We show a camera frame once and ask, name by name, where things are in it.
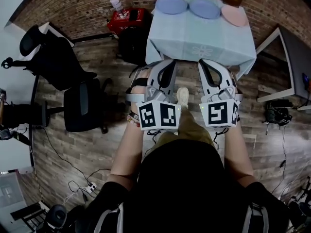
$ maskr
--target power strip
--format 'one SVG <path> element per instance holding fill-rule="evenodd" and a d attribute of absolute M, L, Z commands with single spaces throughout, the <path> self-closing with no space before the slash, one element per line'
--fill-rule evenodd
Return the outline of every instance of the power strip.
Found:
<path fill-rule="evenodd" d="M 95 188 L 97 187 L 97 185 L 96 185 L 94 182 L 91 182 L 91 184 L 92 184 L 92 185 L 89 185 L 89 186 L 86 188 L 86 190 L 87 190 L 88 193 L 92 193 L 92 192 L 95 190 Z"/>

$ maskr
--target sneaker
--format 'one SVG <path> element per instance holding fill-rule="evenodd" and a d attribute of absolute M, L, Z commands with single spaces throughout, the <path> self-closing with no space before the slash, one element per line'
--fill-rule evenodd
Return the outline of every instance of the sneaker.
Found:
<path fill-rule="evenodd" d="M 185 87 L 181 87 L 177 91 L 178 105 L 188 108 L 189 91 Z"/>

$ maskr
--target bracelet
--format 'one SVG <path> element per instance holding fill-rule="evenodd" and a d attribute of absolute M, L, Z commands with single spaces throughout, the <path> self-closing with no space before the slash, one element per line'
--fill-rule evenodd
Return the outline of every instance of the bracelet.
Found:
<path fill-rule="evenodd" d="M 140 123 L 134 121 L 134 119 L 130 115 L 127 116 L 126 120 L 131 124 L 136 124 L 136 126 L 140 128 Z"/>
<path fill-rule="evenodd" d="M 130 114 L 129 114 L 132 118 L 136 119 L 137 121 L 139 121 L 139 115 L 137 115 L 135 112 L 133 111 L 130 111 Z"/>

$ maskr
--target black shirt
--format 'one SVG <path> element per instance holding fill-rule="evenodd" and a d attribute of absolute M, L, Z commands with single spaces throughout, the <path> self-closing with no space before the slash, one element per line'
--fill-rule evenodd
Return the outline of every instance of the black shirt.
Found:
<path fill-rule="evenodd" d="M 242 187 L 225 172 L 214 147 L 191 140 L 175 140 L 150 153 L 131 192 L 105 183 L 77 223 L 79 232 L 93 232 L 100 215 L 121 202 L 123 232 L 242 232 L 252 202 L 266 207 L 270 233 L 286 232 L 289 222 L 287 206 L 261 183 Z"/>

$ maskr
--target blue plate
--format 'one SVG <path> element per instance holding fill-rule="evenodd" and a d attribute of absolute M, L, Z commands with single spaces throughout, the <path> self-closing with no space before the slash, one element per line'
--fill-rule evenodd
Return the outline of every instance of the blue plate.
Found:
<path fill-rule="evenodd" d="M 195 15 L 205 19 L 217 19 L 221 13 L 220 8 L 208 0 L 193 0 L 189 6 Z"/>
<path fill-rule="evenodd" d="M 165 14 L 180 14 L 187 10 L 188 3 L 185 0 L 157 0 L 156 8 Z"/>

